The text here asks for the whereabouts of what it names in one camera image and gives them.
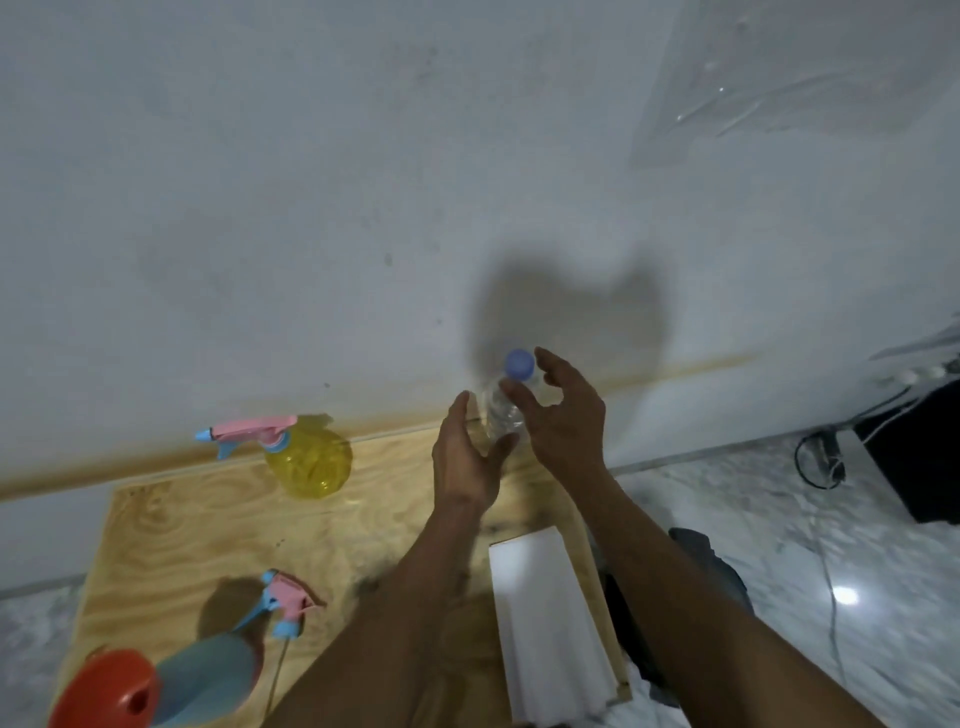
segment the floor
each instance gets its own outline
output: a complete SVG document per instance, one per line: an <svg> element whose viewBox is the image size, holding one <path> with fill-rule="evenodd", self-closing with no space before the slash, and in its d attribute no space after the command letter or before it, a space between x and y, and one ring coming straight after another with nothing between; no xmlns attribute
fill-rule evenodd
<svg viewBox="0 0 960 728"><path fill-rule="evenodd" d="M757 614L887 725L960 725L960 528L913 523L869 467L851 467L834 491L803 485L794 444L617 479L663 527L709 535ZM78 587L62 587L0 601L0 724L43 725L78 600ZM687 725L632 677L634 701L585 724Z"/></svg>

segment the wooden board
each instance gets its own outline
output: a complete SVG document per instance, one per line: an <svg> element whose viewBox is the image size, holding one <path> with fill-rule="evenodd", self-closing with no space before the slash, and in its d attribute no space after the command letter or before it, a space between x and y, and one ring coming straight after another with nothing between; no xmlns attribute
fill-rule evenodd
<svg viewBox="0 0 960 728"><path fill-rule="evenodd" d="M433 505L436 438L437 430L429 429L354 443L347 485L323 500L288 497L262 462L227 462L118 489L60 685L101 645L134 647L156 662L229 629L255 602L259 574L280 569L303 579L328 607L308 617L303 635L282 656L282 644L267 638L263 675L251 698L215 723L259 726L268 703L276 704L419 535ZM564 536L621 697L629 699L583 522L527 449L511 457L500 497L483 520L463 593L443 625L418 726L510 725L487 551L548 525Z"/></svg>

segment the electric cable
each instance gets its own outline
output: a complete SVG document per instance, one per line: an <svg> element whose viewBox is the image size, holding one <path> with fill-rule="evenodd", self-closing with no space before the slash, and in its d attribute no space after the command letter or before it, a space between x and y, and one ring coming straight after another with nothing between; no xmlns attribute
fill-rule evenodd
<svg viewBox="0 0 960 728"><path fill-rule="evenodd" d="M903 415L906 415L906 414L909 414L910 412L913 412L915 409L917 409L917 407L919 407L921 404L924 403L924 401L926 400L927 397L929 397L929 396L932 395L932 394L933 394L933 392L927 392L925 395L923 395L922 397L920 397L918 400L914 401L912 404L909 404L909 405L905 406L900 412L898 412L898 413L897 413L896 415L894 415L893 417L890 417L890 418L884 420L884 421L883 421L882 423L880 423L879 425L877 425L873 432L871 432L869 435L867 435L865 438L863 438L863 444L866 445L866 444L869 443L871 440L873 440L873 439L876 437L876 434L877 434L878 432L880 432L884 427L886 427L887 425L889 425L889 424L890 424L891 422L893 422L894 420L898 420L899 418L903 417Z"/></svg>
<svg viewBox="0 0 960 728"><path fill-rule="evenodd" d="M873 405L872 407L868 407L867 409L863 410L863 412L860 412L860 413L858 413L858 414L853 415L849 420L846 420L842 425L838 425L838 426L836 426L836 427L831 427L828 431L834 431L834 432L835 432L835 431L838 430L838 429L842 429L842 428L844 428L844 427L847 427L847 426L850 426L850 425L854 425L854 424L856 424L857 422L859 422L860 420L862 420L864 417L866 417L867 415L873 414L873 413L876 412L878 409L881 409L882 407L885 407L885 406L887 406L888 404L891 404L891 403L897 401L899 398L901 398L903 395L905 395L907 392L909 392L909 391L912 390L912 389L913 389L913 385L912 385L912 384L908 384L908 385L906 385L903 389L901 389L899 392L897 392L893 397L888 397L886 400L884 400L884 401L882 401L882 402L879 402L879 403ZM917 406L917 404L919 404L921 401L925 400L927 397L929 397L929 395L924 395L924 396L923 396L922 398L920 398L920 399L917 401L917 403L914 404L913 406L914 406L914 407ZM873 432L870 433L870 435L868 436L868 439L870 439L871 437L873 437L874 435L876 435L877 432L880 430L881 427L885 426L888 422L891 422L892 420L895 420L897 417L899 417L899 416L902 415L902 414L905 414L905 412L900 412L900 413L894 415L892 418L890 418L890 420L885 421L882 425L880 425L877 429L875 429ZM803 468L800 467L800 450L803 448L804 445L806 445L806 443L808 443L808 442L809 442L810 440L812 440L814 437L818 436L821 432L823 432L822 429L817 430L816 432L809 432L809 433L807 433L803 438L801 438L800 442L797 443L797 446L796 446L796 447L794 448L794 450L793 450L793 466L794 466L794 468L797 469L797 475L800 476L800 480L802 480L802 481L803 481L804 483L806 483L807 485L809 485L809 486L811 486L811 487L813 487L813 488L816 488L818 491L832 491L834 488L836 488L838 485L840 485L840 484L843 482L842 479L837 479L837 478L835 478L835 477L833 476L833 474L835 473L836 469L837 469L839 466L843 465L843 460L838 460L836 463L834 463L833 467L830 468L830 471L829 471L829 473L828 473L828 478L829 478L830 481L832 482L832 485L819 485L818 483L814 483L812 480L810 480L810 478L808 478L808 477L804 474Z"/></svg>

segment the finger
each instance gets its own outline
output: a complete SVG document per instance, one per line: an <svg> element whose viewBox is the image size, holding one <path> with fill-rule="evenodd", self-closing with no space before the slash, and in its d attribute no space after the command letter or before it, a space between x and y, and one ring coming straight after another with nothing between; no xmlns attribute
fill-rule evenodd
<svg viewBox="0 0 960 728"><path fill-rule="evenodd" d="M444 423L440 425L440 429L446 428L467 432L467 404L469 401L470 392L467 390L457 395L453 404L450 405L450 409L447 410Z"/></svg>
<svg viewBox="0 0 960 728"><path fill-rule="evenodd" d="M513 432L509 435L504 435L493 443L493 447L490 448L490 452L487 453L487 463L495 473L500 474L500 471L503 469L503 461L514 451L519 441L520 436Z"/></svg>
<svg viewBox="0 0 960 728"><path fill-rule="evenodd" d="M565 389L571 384L585 381L584 376L570 362L553 352L543 347L536 347L534 354L537 357L537 366L543 369L545 374L544 381L549 379L548 383L553 386Z"/></svg>
<svg viewBox="0 0 960 728"><path fill-rule="evenodd" d="M523 419L527 427L537 420L543 409L534 393L527 389L526 385L515 379L500 379L500 391L507 396L518 410L523 414Z"/></svg>

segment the plastic water bottle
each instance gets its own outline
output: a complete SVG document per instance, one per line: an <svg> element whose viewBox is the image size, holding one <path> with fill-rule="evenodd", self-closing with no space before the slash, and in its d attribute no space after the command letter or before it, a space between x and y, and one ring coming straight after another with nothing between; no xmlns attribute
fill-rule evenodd
<svg viewBox="0 0 960 728"><path fill-rule="evenodd" d="M514 349L507 354L503 361L503 375L491 382L484 393L484 427L492 443L512 432L518 433L521 440L528 437L523 415L516 408L516 405L500 391L499 382L505 376L523 382L528 388L535 390L537 379L539 379L536 376L536 371L537 362L528 351Z"/></svg>

